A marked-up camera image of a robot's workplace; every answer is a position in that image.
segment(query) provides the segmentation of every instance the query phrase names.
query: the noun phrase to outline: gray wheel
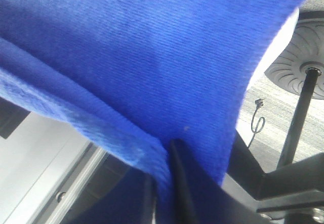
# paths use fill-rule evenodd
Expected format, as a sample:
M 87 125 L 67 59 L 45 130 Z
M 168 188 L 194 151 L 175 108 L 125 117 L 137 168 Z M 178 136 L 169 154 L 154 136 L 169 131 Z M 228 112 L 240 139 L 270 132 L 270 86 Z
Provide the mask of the gray wheel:
M 313 98 L 324 99 L 324 12 L 300 15 L 292 40 L 265 74 L 279 87 L 300 95 L 306 70 L 312 67 L 321 71 Z

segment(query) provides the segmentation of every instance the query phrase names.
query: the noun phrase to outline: blue fabric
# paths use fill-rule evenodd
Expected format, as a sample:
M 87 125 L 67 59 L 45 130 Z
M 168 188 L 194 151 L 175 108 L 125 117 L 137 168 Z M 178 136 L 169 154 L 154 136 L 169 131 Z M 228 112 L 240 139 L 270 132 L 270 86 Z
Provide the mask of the blue fabric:
M 0 0 L 0 96 L 71 123 L 158 182 L 168 141 L 217 183 L 258 61 L 302 0 Z

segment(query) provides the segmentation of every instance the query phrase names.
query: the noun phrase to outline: blue towel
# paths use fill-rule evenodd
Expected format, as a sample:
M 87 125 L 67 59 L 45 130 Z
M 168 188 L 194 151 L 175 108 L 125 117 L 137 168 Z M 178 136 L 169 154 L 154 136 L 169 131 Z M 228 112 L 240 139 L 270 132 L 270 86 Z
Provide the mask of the blue towel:
M 0 96 L 71 123 L 158 183 L 168 142 L 221 183 L 249 78 L 302 0 L 0 0 Z

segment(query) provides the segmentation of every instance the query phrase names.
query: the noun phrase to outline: cable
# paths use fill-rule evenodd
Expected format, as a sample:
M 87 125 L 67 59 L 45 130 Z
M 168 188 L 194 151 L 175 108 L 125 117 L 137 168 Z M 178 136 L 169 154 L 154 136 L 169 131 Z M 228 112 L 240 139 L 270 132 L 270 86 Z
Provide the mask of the cable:
M 251 121 L 251 131 L 253 132 L 253 136 L 252 136 L 252 139 L 248 145 L 248 148 L 250 148 L 253 140 L 254 140 L 254 137 L 256 134 L 260 133 L 264 127 L 264 124 L 265 124 L 265 118 L 264 117 L 260 117 L 258 122 L 257 122 L 257 125 L 255 127 L 255 129 L 253 128 L 253 121 L 254 121 L 254 117 L 255 115 L 257 114 L 257 111 L 263 106 L 263 99 L 258 99 L 255 101 L 255 104 L 257 106 L 257 108 L 255 109 L 254 111 L 254 114 L 253 114 L 253 117 L 252 117 L 252 121 Z

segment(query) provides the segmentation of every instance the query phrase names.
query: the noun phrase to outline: blue cloth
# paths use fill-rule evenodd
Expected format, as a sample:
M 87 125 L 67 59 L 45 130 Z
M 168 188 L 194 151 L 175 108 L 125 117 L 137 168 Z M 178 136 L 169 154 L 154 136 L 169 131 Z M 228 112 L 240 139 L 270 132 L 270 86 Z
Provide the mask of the blue cloth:
M 168 141 L 221 183 L 249 78 L 302 0 L 0 0 L 0 96 L 79 132 L 158 182 Z

